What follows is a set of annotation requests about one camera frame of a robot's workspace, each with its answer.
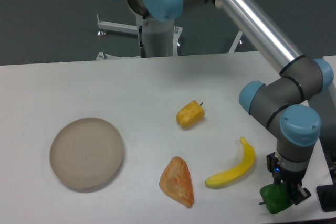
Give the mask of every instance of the bread slice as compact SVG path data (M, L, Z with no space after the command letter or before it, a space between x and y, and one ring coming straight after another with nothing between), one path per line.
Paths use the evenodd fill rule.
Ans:
M186 161L180 157L172 158L161 175L159 185L166 195L187 208L193 205L194 190L190 172Z

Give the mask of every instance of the gray joint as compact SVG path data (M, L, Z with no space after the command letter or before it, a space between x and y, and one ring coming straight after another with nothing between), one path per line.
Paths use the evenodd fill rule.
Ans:
M310 161L310 159L307 159L302 162L292 162L282 157L278 151L275 152L275 157L279 160L278 165L290 172L306 170Z
M288 66L280 79L260 87L253 98L250 115L269 129L272 120L283 109L300 104L319 93L322 81L322 72L318 64L302 57Z
M259 88L251 103L250 115L278 139L278 153L287 160L300 162L310 158L314 146L296 146L287 140L280 128L280 118L285 108L300 104L321 91L322 72L317 63L301 57L289 64L281 76Z

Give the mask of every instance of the plate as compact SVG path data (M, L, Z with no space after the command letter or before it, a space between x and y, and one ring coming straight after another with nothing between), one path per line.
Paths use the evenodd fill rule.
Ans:
M84 118L65 126L50 148L56 176L77 191L98 190L118 170L124 153L119 131L99 118Z

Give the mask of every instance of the yellow banana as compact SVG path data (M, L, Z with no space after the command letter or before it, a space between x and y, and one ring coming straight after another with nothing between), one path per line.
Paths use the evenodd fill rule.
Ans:
M217 188L224 186L246 173L252 167L256 157L255 151L245 138L241 137L240 142L242 143L244 149L243 160L240 164L230 170L226 170L225 172L217 173L209 177L205 181L205 185L207 187Z

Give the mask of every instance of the white table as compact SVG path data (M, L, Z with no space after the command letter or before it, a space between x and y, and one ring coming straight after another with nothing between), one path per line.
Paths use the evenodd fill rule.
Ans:
M278 75L257 52L0 67L0 223L270 223L332 218L316 187L331 184L317 142L303 180L312 196L271 215L259 190L272 183L266 155L276 139L238 103L250 81ZM190 130L175 116L192 100L205 119ZM49 165L49 149L68 123L94 116L120 131L125 156L104 189L81 194L65 187ZM252 170L211 190L204 180L240 162L244 136L255 147ZM159 189L173 156L188 163L195 204L186 209Z

